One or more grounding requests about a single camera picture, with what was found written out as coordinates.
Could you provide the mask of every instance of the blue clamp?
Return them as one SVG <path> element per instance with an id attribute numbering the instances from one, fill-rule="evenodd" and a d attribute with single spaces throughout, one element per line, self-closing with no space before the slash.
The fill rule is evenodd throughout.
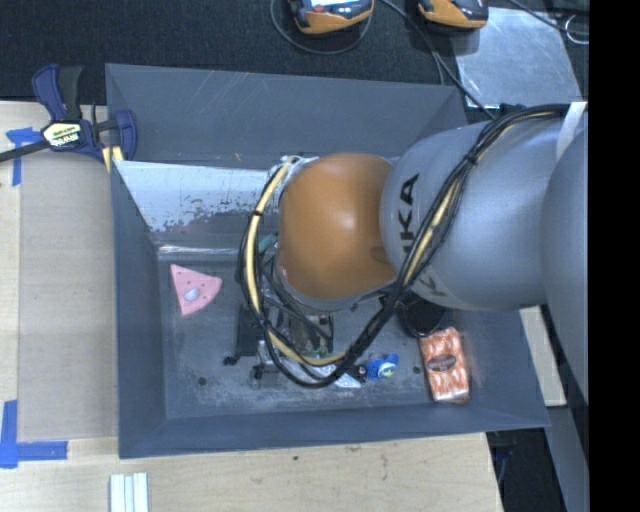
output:
<path id="1" fill-rule="evenodd" d="M 67 441 L 44 441 L 39 443 L 17 442 L 18 402 L 4 403 L 2 434 L 0 435 L 0 468 L 15 469 L 18 462 L 65 460 Z"/>
<path id="2" fill-rule="evenodd" d="M 127 160 L 133 158 L 138 143 L 136 124 L 130 110 L 118 110 L 115 122 L 92 125 L 82 119 L 77 103 L 77 81 L 82 68 L 63 68 L 49 64 L 32 78 L 33 91 L 38 103 L 49 112 L 51 122 L 42 130 L 42 136 L 53 151 L 72 151 L 104 162 L 98 133 L 101 129 L 118 128 L 120 149 Z"/>
<path id="3" fill-rule="evenodd" d="M 391 377 L 398 366 L 398 354 L 393 353 L 385 358 L 374 359 L 367 363 L 367 379 L 379 380 Z"/>

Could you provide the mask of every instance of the pink triangle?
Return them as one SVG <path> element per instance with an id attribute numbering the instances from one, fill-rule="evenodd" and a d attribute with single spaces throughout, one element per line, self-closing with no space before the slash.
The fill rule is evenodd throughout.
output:
<path id="1" fill-rule="evenodd" d="M 201 310 L 222 288 L 222 279 L 219 277 L 201 274 L 178 265 L 171 265 L 171 276 L 182 316 Z"/>

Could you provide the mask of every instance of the snack package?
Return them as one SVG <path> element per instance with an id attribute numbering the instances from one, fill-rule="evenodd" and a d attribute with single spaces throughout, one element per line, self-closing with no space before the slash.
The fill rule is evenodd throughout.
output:
<path id="1" fill-rule="evenodd" d="M 420 351 L 433 399 L 466 402 L 469 399 L 469 374 L 457 329 L 448 327 L 420 338 Z"/>

